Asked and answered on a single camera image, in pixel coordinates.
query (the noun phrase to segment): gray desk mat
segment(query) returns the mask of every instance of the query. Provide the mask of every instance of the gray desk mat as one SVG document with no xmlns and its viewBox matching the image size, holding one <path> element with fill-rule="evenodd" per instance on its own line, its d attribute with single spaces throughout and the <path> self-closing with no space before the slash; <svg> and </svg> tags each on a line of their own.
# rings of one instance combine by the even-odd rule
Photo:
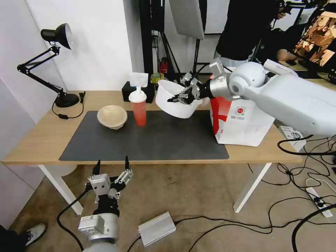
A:
<svg viewBox="0 0 336 252">
<path fill-rule="evenodd" d="M 189 119 L 163 111 L 147 111 L 147 125 L 138 127 L 132 111 L 126 124 L 102 126 L 97 111 L 88 111 L 59 158 L 61 161 L 205 160 L 228 159 L 214 137 L 210 112 L 195 111 Z"/>
</svg>

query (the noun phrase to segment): beige bowl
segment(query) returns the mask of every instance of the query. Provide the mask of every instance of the beige bowl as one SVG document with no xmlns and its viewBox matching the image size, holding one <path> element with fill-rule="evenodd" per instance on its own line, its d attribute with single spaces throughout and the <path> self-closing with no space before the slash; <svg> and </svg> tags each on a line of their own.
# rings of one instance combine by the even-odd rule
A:
<svg viewBox="0 0 336 252">
<path fill-rule="evenodd" d="M 120 106 L 105 106 L 98 111 L 97 119 L 105 127 L 118 130 L 127 121 L 127 112 Z"/>
</svg>

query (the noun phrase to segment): wooden table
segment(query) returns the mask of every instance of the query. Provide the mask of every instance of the wooden table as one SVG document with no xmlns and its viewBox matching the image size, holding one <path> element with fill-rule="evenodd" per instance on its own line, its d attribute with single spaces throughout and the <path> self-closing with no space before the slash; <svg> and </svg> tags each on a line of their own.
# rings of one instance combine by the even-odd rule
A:
<svg viewBox="0 0 336 252">
<path fill-rule="evenodd" d="M 38 165 L 56 189 L 71 203 L 75 196 L 63 181 L 64 168 L 73 171 L 77 165 L 93 165 L 94 161 L 60 161 L 59 158 L 75 133 L 87 111 L 99 110 L 106 105 L 119 105 L 125 110 L 132 110 L 130 103 L 125 103 L 120 91 L 87 91 L 84 99 L 84 112 L 75 119 L 59 119 L 52 111 L 49 111 L 27 134 L 18 146 L 3 160 L 7 165 Z M 81 104 L 76 104 L 70 108 L 57 108 L 57 113 L 76 116 L 82 109 Z M 155 103 L 147 104 L 147 110 L 159 110 Z M 208 110 L 209 106 L 200 107 L 201 110 Z M 206 163 L 258 163 L 262 164 L 256 170 L 241 195 L 234 205 L 235 212 L 239 212 L 252 194 L 264 174 L 272 163 L 299 163 L 301 157 L 282 152 L 277 147 L 277 142 L 284 137 L 278 129 L 272 125 L 264 140 L 258 147 L 248 147 L 239 145 L 226 145 L 229 159 L 222 160 L 148 160 L 130 161 L 131 164 L 206 164 Z M 289 143 L 283 145 L 286 149 L 293 150 Z M 102 164 L 123 164 L 120 161 L 101 161 Z M 73 205 L 77 214 L 81 214 L 83 207 L 79 202 Z"/>
</svg>

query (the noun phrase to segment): lamp arm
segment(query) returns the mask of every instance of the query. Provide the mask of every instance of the lamp arm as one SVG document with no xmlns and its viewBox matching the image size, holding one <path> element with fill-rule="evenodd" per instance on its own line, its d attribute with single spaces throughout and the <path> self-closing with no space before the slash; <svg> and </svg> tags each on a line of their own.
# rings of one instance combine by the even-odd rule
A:
<svg viewBox="0 0 336 252">
<path fill-rule="evenodd" d="M 44 54 L 47 54 L 48 52 L 52 51 L 54 54 L 49 56 L 48 58 L 42 60 L 42 61 L 38 61 L 38 62 L 34 62 L 34 60 L 40 58 L 41 56 L 43 56 Z M 35 74 L 32 74 L 30 72 L 30 70 L 34 69 L 35 67 L 38 67 L 39 65 L 43 64 L 44 62 L 54 58 L 55 56 L 57 56 L 60 52 L 60 48 L 56 45 L 53 45 L 52 47 L 50 47 L 48 50 L 44 51 L 43 53 L 37 55 L 36 57 L 32 58 L 31 60 L 20 64 L 17 66 L 17 70 L 25 75 L 27 75 L 28 77 L 34 79 L 35 81 L 41 83 L 42 85 L 46 86 L 47 88 L 50 88 L 51 90 L 55 91 L 56 93 L 60 94 L 63 93 L 63 89 L 59 88 L 49 82 L 46 82 L 45 80 L 41 79 L 40 77 L 36 76 Z"/>
<path fill-rule="evenodd" d="M 55 91 L 56 93 L 61 93 L 63 91 L 63 88 L 58 88 L 54 86 L 53 84 L 46 82 L 45 80 L 41 79 L 40 77 L 36 76 L 35 74 L 32 74 L 31 72 L 24 73 L 28 77 L 36 80 L 37 82 L 40 82 L 42 85 L 46 86 L 47 88 L 50 88 L 51 90 Z"/>
</svg>

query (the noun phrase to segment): lamp base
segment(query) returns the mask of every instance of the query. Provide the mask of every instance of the lamp base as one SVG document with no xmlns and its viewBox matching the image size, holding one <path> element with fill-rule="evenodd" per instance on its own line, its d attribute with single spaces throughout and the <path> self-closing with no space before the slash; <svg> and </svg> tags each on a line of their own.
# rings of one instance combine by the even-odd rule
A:
<svg viewBox="0 0 336 252">
<path fill-rule="evenodd" d="M 75 94 L 60 93 L 55 100 L 57 107 L 71 107 L 79 102 L 79 97 Z"/>
</svg>

